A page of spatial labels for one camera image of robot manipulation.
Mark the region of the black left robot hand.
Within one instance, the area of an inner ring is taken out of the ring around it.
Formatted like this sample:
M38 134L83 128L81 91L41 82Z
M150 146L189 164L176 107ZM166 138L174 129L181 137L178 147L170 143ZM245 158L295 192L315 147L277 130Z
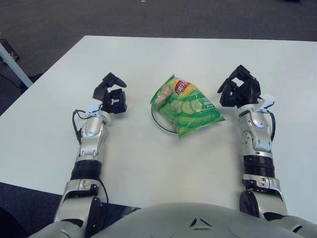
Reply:
M122 88L127 85L113 73L108 73L95 88L93 98L102 102L101 110L119 114L126 112L126 95Z

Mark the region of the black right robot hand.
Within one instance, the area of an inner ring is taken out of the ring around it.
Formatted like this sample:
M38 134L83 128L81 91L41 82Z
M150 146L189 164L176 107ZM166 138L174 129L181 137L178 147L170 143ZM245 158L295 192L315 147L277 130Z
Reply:
M230 74L221 84L217 93L221 94L220 104L223 107L242 107L257 104L261 95L259 82L242 65Z

